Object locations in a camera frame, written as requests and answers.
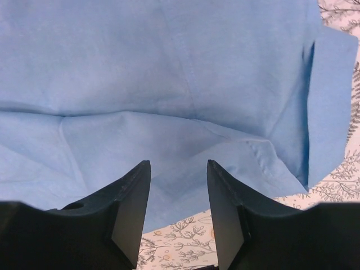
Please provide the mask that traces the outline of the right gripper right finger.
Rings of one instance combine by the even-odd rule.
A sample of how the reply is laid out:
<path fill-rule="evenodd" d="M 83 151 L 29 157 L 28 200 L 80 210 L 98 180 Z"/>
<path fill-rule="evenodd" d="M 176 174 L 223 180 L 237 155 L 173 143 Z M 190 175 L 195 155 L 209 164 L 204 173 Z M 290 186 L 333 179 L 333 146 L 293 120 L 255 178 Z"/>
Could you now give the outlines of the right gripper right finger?
<path fill-rule="evenodd" d="M 207 183 L 220 269 L 358 269 L 359 203 L 299 210 L 209 161 Z"/>

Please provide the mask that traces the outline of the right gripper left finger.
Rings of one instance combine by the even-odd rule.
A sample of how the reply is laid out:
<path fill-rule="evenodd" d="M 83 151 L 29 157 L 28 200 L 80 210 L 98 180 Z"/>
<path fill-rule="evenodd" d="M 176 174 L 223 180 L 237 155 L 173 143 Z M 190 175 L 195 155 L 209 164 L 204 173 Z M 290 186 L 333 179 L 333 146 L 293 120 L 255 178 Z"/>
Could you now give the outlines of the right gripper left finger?
<path fill-rule="evenodd" d="M 2 269 L 135 269 L 151 165 L 62 209 L 1 202 Z"/>

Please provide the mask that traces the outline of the light blue long sleeve shirt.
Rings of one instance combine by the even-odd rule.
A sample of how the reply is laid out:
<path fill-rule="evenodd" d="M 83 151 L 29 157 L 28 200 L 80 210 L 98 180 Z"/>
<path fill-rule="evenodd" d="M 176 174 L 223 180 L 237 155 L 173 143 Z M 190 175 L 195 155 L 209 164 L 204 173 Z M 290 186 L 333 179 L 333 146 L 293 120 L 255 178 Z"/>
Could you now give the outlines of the light blue long sleeve shirt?
<path fill-rule="evenodd" d="M 357 38 L 316 1 L 2 1 L 1 200 L 62 208 L 151 163 L 144 230 L 343 160 Z"/>

